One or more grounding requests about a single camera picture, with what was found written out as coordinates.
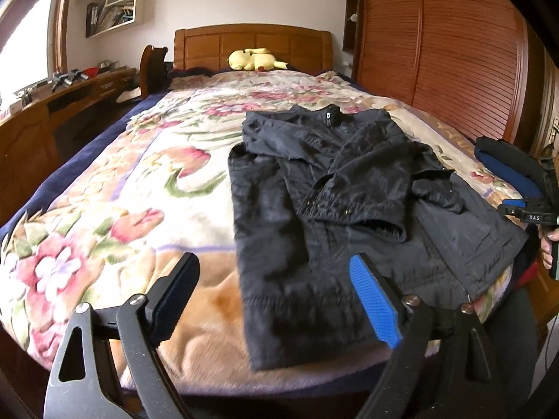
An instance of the book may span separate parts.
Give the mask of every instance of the book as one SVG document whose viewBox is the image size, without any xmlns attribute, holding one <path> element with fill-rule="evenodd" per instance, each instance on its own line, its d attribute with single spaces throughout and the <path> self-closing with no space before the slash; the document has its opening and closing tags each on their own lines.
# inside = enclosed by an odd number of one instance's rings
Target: book
<svg viewBox="0 0 559 419">
<path fill-rule="evenodd" d="M 89 3 L 86 12 L 86 38 L 95 34 L 95 26 L 97 24 L 97 3 Z"/>
<path fill-rule="evenodd" d="M 105 9 L 106 8 L 102 3 L 97 7 L 97 14 L 96 14 L 97 17 L 96 17 L 96 20 L 95 20 L 95 27 L 94 27 L 93 33 L 97 33 L 97 31 L 99 30 L 99 25 L 101 23 L 101 20 L 104 17 Z"/>
</svg>

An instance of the pikachu plush toy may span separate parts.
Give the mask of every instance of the pikachu plush toy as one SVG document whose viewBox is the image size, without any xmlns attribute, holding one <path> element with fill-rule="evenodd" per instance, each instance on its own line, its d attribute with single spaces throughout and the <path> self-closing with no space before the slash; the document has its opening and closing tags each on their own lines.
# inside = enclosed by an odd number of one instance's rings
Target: pikachu plush toy
<svg viewBox="0 0 559 419">
<path fill-rule="evenodd" d="M 235 71 L 271 71 L 274 68 L 287 69 L 287 63 L 276 61 L 268 49 L 236 50 L 229 55 L 229 66 Z"/>
</svg>

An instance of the wooden headboard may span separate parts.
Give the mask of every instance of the wooden headboard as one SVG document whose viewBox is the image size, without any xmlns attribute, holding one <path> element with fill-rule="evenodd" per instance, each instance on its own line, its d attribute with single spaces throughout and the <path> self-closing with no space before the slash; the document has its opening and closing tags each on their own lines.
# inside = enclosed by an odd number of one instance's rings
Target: wooden headboard
<svg viewBox="0 0 559 419">
<path fill-rule="evenodd" d="M 196 66 L 217 71 L 228 67 L 235 50 L 269 49 L 308 74 L 332 69 L 332 35 L 328 31 L 260 23 L 213 25 L 175 31 L 175 69 Z"/>
</svg>

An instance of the red object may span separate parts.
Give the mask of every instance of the red object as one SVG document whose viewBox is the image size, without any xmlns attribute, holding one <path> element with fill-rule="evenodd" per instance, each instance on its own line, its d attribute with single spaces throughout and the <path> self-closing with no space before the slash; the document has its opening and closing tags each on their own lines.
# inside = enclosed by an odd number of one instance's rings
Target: red object
<svg viewBox="0 0 559 419">
<path fill-rule="evenodd" d="M 538 266 L 539 266 L 539 257 L 534 260 L 534 263 L 530 265 L 530 267 L 524 271 L 521 278 L 518 279 L 516 282 L 516 288 L 520 288 L 523 285 L 526 285 L 531 280 L 535 279 L 538 276 Z"/>
<path fill-rule="evenodd" d="M 89 68 L 83 70 L 83 73 L 87 74 L 87 76 L 91 79 L 93 79 L 94 77 L 97 77 L 97 72 L 99 72 L 98 67 L 89 67 Z"/>
</svg>

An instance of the navy blue sheet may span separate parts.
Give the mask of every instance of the navy blue sheet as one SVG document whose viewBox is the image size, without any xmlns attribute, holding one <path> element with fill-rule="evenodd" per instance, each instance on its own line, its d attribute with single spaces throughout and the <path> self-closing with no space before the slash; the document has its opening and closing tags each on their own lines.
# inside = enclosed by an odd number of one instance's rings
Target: navy blue sheet
<svg viewBox="0 0 559 419">
<path fill-rule="evenodd" d="M 88 143 L 74 157 L 62 167 L 54 171 L 44 183 L 42 183 L 29 201 L 21 208 L 3 227 L 0 228 L 0 242 L 4 236 L 11 233 L 24 212 L 33 215 L 40 210 L 46 210 L 49 205 L 64 192 L 69 185 L 88 168 L 101 152 L 116 138 L 124 132 L 130 118 L 141 111 L 153 107 L 167 94 L 167 91 L 150 95 L 146 100 L 140 102 L 115 124 L 108 127 L 104 132 Z"/>
</svg>

